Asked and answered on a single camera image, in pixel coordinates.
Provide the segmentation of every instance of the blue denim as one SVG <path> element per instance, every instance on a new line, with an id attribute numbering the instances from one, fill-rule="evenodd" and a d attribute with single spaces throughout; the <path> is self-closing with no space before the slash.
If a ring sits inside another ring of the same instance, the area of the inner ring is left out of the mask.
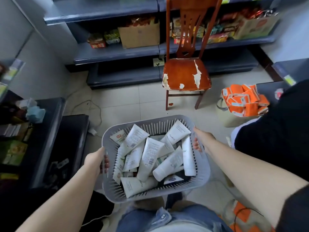
<path id="1" fill-rule="evenodd" d="M 170 222 L 194 223 L 213 232 L 233 232 L 214 211 L 200 204 L 170 213 L 163 207 L 158 211 L 135 209 L 122 216 L 116 232 L 148 232 Z"/>

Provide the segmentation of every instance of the black sleeve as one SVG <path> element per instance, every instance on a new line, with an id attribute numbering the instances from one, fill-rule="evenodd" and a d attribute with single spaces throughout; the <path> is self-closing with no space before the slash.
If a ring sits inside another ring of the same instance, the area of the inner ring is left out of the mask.
<path id="1" fill-rule="evenodd" d="M 309 185 L 291 195 L 284 203 L 276 232 L 308 231 Z"/>

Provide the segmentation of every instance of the floor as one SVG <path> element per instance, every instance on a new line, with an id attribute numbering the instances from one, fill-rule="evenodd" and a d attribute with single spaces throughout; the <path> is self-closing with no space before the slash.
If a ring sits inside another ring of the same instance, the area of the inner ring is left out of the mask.
<path id="1" fill-rule="evenodd" d="M 204 95 L 198 110 L 194 109 L 197 97 L 170 97 L 169 103 L 173 105 L 169 106 L 170 109 L 166 111 L 166 91 L 160 82 L 91 90 L 86 84 L 86 78 L 87 72 L 71 74 L 65 115 L 87 114 L 92 125 L 97 126 L 100 124 L 101 112 L 102 124 L 96 129 L 100 136 L 106 129 L 116 124 L 182 114 L 190 117 L 198 128 L 213 133 L 216 139 L 224 143 L 227 143 L 226 137 L 230 135 L 233 128 L 223 127 L 216 116 L 215 104 L 221 89 L 232 83 L 251 85 L 272 81 L 261 67 L 251 72 L 214 76 L 211 78 L 212 88 Z M 94 152 L 100 146 L 101 139 L 98 136 L 89 135 L 87 137 L 85 151 Z M 211 159 L 209 162 L 210 181 L 203 187 L 192 190 L 187 195 L 187 199 L 222 214 L 230 200 L 236 198 L 245 201 L 245 199 L 235 187 L 227 187 L 220 168 Z M 110 226 L 107 231 L 115 231 L 125 208 L 126 206 L 122 205 L 119 212 L 110 217 Z"/>

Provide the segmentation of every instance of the chair seat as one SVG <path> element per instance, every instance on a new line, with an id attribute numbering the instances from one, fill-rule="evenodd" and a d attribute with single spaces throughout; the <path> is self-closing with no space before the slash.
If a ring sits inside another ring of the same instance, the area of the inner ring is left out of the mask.
<path id="1" fill-rule="evenodd" d="M 162 85 L 167 90 L 199 91 L 211 88 L 211 80 L 200 59 L 170 59 L 164 65 Z"/>

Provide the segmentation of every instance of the beige basket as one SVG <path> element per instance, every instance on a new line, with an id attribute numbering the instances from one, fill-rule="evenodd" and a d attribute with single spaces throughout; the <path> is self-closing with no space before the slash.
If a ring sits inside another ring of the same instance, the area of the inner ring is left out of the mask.
<path id="1" fill-rule="evenodd" d="M 227 104 L 225 100 L 223 99 L 222 93 L 216 105 L 217 105 L 216 111 L 217 111 L 219 120 L 222 122 L 223 126 L 227 128 L 237 127 L 249 120 L 252 120 L 252 119 L 255 119 L 261 116 L 261 115 L 245 116 L 245 117 L 234 116 L 230 112 L 229 108 L 227 107 Z"/>

